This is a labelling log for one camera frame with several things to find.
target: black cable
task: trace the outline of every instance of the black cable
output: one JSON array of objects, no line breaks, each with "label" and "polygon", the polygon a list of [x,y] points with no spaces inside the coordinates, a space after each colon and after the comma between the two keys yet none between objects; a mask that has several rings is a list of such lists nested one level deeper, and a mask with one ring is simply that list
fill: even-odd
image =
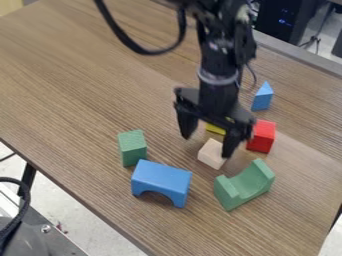
[{"label": "black cable", "polygon": [[0,162],[3,162],[5,160],[7,160],[8,158],[11,158],[12,156],[15,156],[15,155],[16,155],[16,153],[9,154],[8,156],[5,156],[4,158],[1,158]]},{"label": "black cable", "polygon": [[135,41],[133,41],[127,33],[116,23],[113,16],[108,11],[108,8],[106,4],[103,2],[103,0],[94,0],[97,8],[101,12],[102,16],[106,20],[109,27],[112,29],[114,34],[118,37],[118,39],[128,48],[130,48],[132,51],[142,54],[142,55],[160,55],[163,53],[167,53],[169,51],[172,51],[176,47],[178,47],[182,41],[184,40],[185,34],[186,34],[186,15],[185,15],[185,8],[184,6],[179,6],[179,9],[177,10],[177,19],[178,19],[178,39],[177,41],[165,48],[165,49],[159,49],[159,50],[147,50],[143,47],[141,47],[139,44],[137,44]]},{"label": "black cable", "polygon": [[252,91],[252,90],[255,88],[255,86],[256,86],[256,84],[257,84],[257,82],[258,82],[258,79],[257,79],[257,76],[256,76],[256,74],[255,74],[253,68],[249,65],[249,63],[246,64],[246,67],[247,67],[247,69],[249,70],[249,72],[251,72],[251,74],[252,74],[252,76],[253,76],[254,82],[253,82],[253,85],[252,85],[248,90],[245,90],[245,89],[243,89],[243,90],[244,90],[244,91],[249,91],[249,92],[250,92],[250,91]]},{"label": "black cable", "polygon": [[200,20],[196,20],[196,30],[197,30],[198,43],[200,47],[202,47],[202,44],[204,43],[207,35],[205,33],[204,25]]},{"label": "black cable", "polygon": [[319,50],[319,43],[321,42],[321,39],[318,39],[316,41],[316,55],[318,54],[318,50]]},{"label": "black cable", "polygon": [[309,41],[300,44],[299,47],[305,46],[305,49],[308,49],[316,42],[317,43],[316,54],[318,53],[319,43],[321,41],[321,39],[318,38],[318,36],[321,34],[323,27],[324,27],[325,23],[327,22],[328,18],[330,17],[330,15],[332,14],[333,10],[334,10],[333,4],[329,3],[328,10],[323,17],[321,25],[319,26],[319,29],[317,30],[316,34],[311,36]]},{"label": "black cable", "polygon": [[8,223],[2,230],[0,230],[0,255],[2,255],[4,251],[4,245],[6,244],[7,239],[12,234],[12,232],[16,230],[16,228],[20,225],[22,219],[24,218],[26,212],[29,209],[31,195],[29,187],[19,180],[7,177],[0,177],[0,182],[9,182],[18,185],[23,191],[22,199],[24,200],[24,204],[20,208],[17,216],[15,216],[10,223]]}]

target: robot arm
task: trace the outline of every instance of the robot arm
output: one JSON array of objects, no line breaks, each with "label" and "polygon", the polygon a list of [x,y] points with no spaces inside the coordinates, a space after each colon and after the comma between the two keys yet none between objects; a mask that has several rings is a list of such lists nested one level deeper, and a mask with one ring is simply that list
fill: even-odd
[{"label": "robot arm", "polygon": [[189,139],[198,119],[226,130],[223,157],[231,157],[241,141],[249,139],[255,118],[238,102],[244,65],[255,58],[247,0],[169,0],[178,6],[179,36],[166,49],[146,50],[136,44],[115,22],[103,0],[94,0],[108,25],[131,50],[144,55],[159,55],[175,49],[186,33],[185,11],[197,21],[202,53],[198,69],[199,89],[176,88],[178,123],[182,136]]}]

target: black cable bundle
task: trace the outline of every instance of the black cable bundle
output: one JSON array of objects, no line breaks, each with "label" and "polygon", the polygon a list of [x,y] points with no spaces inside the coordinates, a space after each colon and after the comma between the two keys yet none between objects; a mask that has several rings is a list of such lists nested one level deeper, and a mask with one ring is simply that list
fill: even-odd
[{"label": "black cable bundle", "polygon": [[9,158],[11,158],[12,156],[15,156],[15,155],[16,155],[16,153],[11,153],[8,156],[5,156],[4,158],[1,158],[0,162],[3,162],[3,161],[5,161],[5,160],[7,160],[7,159],[9,159]]},{"label": "black cable bundle", "polygon": [[127,46],[132,51],[141,54],[141,55],[160,55],[163,53],[167,53],[169,51],[172,51],[173,49],[177,48],[182,41],[184,40],[185,34],[186,34],[186,15],[185,15],[185,8],[183,6],[179,6],[177,11],[177,19],[178,19],[178,39],[177,41],[167,47],[166,49],[158,49],[158,50],[147,50],[143,47],[141,47],[139,44],[134,42],[127,33],[119,26],[119,24],[115,21],[113,16],[110,14],[106,4],[103,2],[103,0],[94,0],[97,8],[101,12],[103,18],[106,20],[109,27],[112,29],[114,34],[119,38],[119,40]]},{"label": "black cable bundle", "polygon": [[319,38],[319,35],[321,34],[321,32],[323,30],[323,27],[324,27],[326,21],[328,20],[328,18],[330,17],[330,15],[332,14],[333,10],[334,10],[334,5],[329,3],[328,10],[327,10],[326,14],[323,17],[322,23],[321,23],[317,33],[315,35],[311,36],[309,41],[300,44],[299,47],[303,47],[304,46],[304,49],[308,49],[308,48],[310,48],[316,42],[316,54],[318,54],[319,44],[321,42],[321,39]]},{"label": "black cable bundle", "polygon": [[26,212],[29,209],[31,202],[31,194],[29,187],[16,179],[0,177],[0,182],[9,182],[18,185],[23,191],[24,204],[20,208],[19,213],[15,216],[10,223],[8,223],[2,230],[0,230],[0,256],[5,251],[5,245],[9,242],[8,239],[11,237],[12,233],[19,227],[22,219],[24,218]]}]

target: blue arch block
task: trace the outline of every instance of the blue arch block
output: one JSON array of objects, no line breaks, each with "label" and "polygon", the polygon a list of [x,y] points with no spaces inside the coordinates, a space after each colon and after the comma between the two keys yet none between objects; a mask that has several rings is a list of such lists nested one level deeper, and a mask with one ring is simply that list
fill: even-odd
[{"label": "blue arch block", "polygon": [[186,204],[192,172],[139,160],[131,178],[132,194],[140,196],[145,191],[161,193],[170,198],[176,207]]}]

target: metal table leg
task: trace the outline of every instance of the metal table leg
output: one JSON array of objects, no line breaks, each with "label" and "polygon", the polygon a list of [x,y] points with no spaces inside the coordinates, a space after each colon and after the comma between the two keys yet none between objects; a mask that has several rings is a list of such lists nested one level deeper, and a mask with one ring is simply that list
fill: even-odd
[{"label": "metal table leg", "polygon": [[337,57],[342,58],[342,29],[331,53]]},{"label": "metal table leg", "polygon": [[[27,163],[25,170],[24,170],[23,177],[21,178],[21,181],[24,182],[30,189],[32,187],[36,173],[37,173],[37,170],[32,165]],[[22,195],[23,195],[23,192],[21,189],[19,189],[18,196],[21,197]]]}]

